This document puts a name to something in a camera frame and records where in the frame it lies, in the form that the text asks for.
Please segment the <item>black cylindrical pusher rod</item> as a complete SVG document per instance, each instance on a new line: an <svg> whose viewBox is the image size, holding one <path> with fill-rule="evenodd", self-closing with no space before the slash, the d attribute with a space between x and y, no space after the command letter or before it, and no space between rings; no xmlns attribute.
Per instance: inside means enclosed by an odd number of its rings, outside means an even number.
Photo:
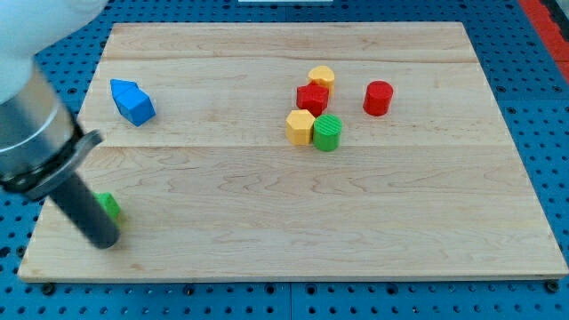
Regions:
<svg viewBox="0 0 569 320"><path fill-rule="evenodd" d="M108 249L118 241L118 226L77 173L51 191L49 197L94 247Z"/></svg>

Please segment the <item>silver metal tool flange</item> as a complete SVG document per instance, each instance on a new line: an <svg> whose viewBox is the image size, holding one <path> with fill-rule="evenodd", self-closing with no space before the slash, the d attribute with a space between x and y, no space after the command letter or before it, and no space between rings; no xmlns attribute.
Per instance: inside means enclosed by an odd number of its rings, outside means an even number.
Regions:
<svg viewBox="0 0 569 320"><path fill-rule="evenodd" d="M30 200L71 178L102 142L84 132L37 66L21 91L1 104L1 187Z"/></svg>

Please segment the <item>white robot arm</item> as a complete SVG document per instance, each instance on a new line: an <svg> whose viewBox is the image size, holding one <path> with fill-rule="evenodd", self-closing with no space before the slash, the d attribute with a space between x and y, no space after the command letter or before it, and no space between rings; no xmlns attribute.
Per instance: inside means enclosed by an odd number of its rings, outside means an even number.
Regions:
<svg viewBox="0 0 569 320"><path fill-rule="evenodd" d="M1 3L1 187L31 201L50 197L99 249L114 245L120 231L76 169L102 138L83 131L35 56L94 20L106 3Z"/></svg>

